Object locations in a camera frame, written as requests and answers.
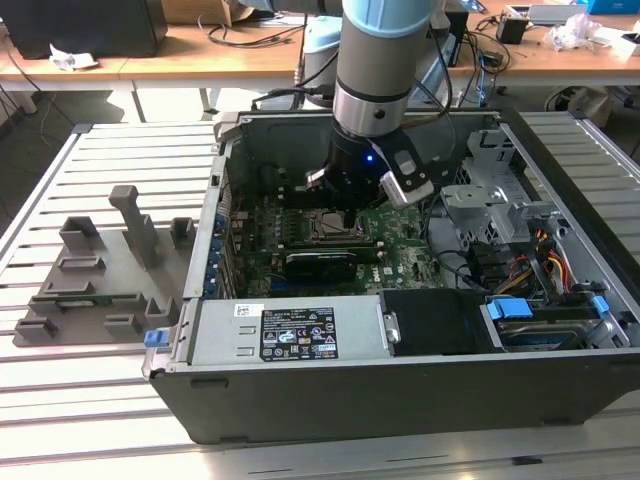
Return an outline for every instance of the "circuit board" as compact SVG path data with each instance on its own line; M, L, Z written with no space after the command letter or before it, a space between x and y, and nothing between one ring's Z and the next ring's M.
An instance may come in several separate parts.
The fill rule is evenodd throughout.
M384 205L368 210L350 229L342 227L338 215L319 209L283 209L270 197L253 209L237 212L232 226L239 283L245 287L240 296L363 295L382 289L443 286L439 265L421 238L416 207L399 211ZM344 257L353 267L353 278L341 281L334 269L334 281L291 281L287 262L309 255Z

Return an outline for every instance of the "aluminum extrusion table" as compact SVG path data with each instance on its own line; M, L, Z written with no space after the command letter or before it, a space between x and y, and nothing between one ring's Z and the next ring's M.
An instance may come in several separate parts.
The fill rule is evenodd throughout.
M625 212L638 211L640 203L638 184L629 173L632 162L624 160L589 124L565 114L525 118L550 148L567 150L561 162L575 169L571 175L587 197L623 235L623 241L637 242L640 222L620 220ZM142 377L142 345L14 347L15 323L61 249L57 231L68 215L91 215L99 228L121 227L120 214L107 197L113 185L123 183L137 186L138 204L156 225L174 216L197 219L199 215L212 159L212 123L95 125L84 131L67 140L0 240L3 480L131 478L134 474L198 479L458 480L635 479L640 475L639 392L577 427L226 447L223 451L189 440ZM621 201L629 203L622 205L620 213L608 210Z

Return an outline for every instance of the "computer case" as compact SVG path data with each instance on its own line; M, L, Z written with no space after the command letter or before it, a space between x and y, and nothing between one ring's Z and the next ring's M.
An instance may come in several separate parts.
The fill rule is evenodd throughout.
M13 44L27 60L49 44L95 57L153 57L167 33L161 0L0 0Z

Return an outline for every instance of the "robotic arm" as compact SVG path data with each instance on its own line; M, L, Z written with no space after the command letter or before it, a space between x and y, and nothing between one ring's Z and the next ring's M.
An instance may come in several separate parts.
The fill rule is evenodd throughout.
M243 0L259 9L343 15L333 133L323 168L307 178L353 226L358 211L386 197L402 208L433 192L432 164L403 132L416 60L434 0Z

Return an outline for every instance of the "cardboard box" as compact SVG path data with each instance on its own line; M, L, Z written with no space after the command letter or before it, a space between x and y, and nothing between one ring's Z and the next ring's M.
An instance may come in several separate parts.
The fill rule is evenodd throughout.
M162 8L167 23L177 25L195 25L203 15L204 25L231 26L253 12L236 0L162 0Z

